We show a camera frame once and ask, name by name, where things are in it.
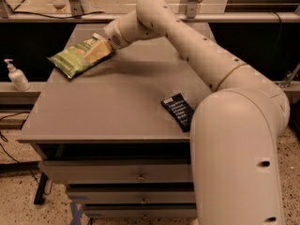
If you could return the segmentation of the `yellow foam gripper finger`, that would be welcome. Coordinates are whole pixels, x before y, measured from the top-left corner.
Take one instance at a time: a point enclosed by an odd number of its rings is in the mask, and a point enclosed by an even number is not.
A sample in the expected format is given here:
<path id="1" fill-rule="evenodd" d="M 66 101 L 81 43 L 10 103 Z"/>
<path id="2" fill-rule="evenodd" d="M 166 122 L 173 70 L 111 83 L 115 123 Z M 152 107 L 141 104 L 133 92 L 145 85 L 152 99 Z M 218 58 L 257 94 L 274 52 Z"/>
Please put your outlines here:
<path id="1" fill-rule="evenodd" d="M 92 65 L 96 61 L 109 55 L 112 52 L 111 45 L 106 40 L 98 40 L 83 56 L 82 62 L 85 65 Z"/>

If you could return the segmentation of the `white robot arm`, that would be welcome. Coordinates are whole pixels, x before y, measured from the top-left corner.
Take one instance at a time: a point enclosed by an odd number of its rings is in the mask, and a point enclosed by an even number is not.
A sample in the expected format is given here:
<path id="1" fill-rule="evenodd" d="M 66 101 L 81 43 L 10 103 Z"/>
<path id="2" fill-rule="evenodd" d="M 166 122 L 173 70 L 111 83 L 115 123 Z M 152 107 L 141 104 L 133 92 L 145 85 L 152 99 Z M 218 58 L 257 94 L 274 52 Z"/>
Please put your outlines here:
<path id="1" fill-rule="evenodd" d="M 211 93 L 190 129 L 192 176 L 200 225 L 286 225 L 278 137 L 290 103 L 280 87 L 177 18 L 165 0 L 138 0 L 110 22 L 116 50 L 165 37 Z"/>

